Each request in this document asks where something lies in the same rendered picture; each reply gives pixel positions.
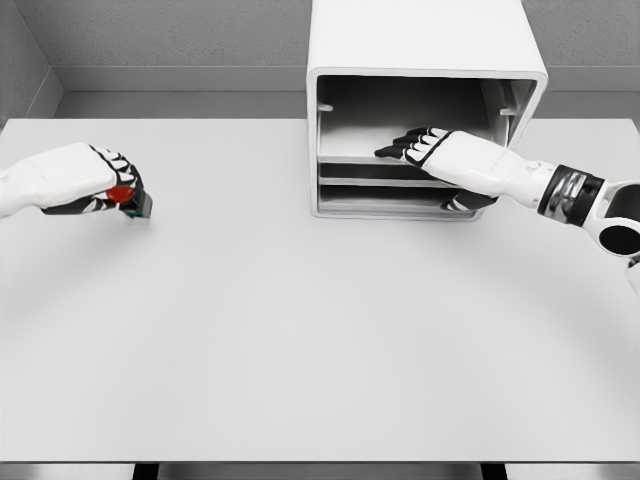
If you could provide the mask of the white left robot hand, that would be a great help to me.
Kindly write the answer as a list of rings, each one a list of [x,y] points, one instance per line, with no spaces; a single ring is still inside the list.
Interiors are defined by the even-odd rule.
[[[45,179],[40,209],[46,215],[119,210],[107,199],[107,190],[115,186],[145,190],[140,172],[124,155],[90,144],[74,143],[29,161]]]

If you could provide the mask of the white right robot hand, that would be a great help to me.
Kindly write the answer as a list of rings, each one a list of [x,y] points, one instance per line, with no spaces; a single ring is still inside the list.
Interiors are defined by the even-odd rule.
[[[459,188],[442,203],[443,211],[471,212],[496,203],[502,181],[491,177],[493,163],[507,150],[464,131],[419,127],[374,152],[379,158],[395,158],[428,175]]]

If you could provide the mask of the red-knob black load switch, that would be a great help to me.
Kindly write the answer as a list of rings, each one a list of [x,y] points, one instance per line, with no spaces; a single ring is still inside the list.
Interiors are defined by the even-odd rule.
[[[144,189],[115,186],[106,191],[106,197],[129,218],[149,219],[151,217],[153,200]]]

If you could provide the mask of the white tabletop storage cabinet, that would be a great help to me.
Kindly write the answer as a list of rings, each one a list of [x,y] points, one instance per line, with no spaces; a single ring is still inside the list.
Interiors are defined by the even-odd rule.
[[[374,152],[417,127],[512,148],[549,76],[521,0],[313,0],[306,73],[311,209],[319,166],[407,164]]]

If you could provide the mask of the white cabinet drawer tray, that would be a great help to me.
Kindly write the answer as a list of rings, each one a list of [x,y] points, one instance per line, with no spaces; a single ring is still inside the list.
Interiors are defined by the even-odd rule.
[[[473,218],[475,211],[449,211],[442,205],[459,192],[451,188],[321,186],[318,211],[391,217]]]
[[[409,164],[341,164],[319,166],[319,183],[333,186],[450,188],[427,172]]]

